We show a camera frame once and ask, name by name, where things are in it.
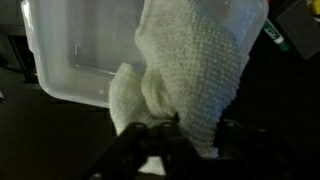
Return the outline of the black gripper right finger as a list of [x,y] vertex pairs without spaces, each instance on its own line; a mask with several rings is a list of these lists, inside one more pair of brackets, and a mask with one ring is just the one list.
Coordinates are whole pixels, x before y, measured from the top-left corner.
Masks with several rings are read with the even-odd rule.
[[222,120],[214,145],[220,156],[237,163],[239,173],[246,170],[249,180],[320,180],[318,158],[261,127]]

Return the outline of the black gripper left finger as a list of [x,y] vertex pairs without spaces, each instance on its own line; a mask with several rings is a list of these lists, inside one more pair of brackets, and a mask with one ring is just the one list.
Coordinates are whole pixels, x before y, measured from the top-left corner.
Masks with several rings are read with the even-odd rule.
[[160,159],[165,180],[196,180],[200,156],[178,129],[179,118],[154,127],[130,123],[79,180],[135,180],[152,157]]

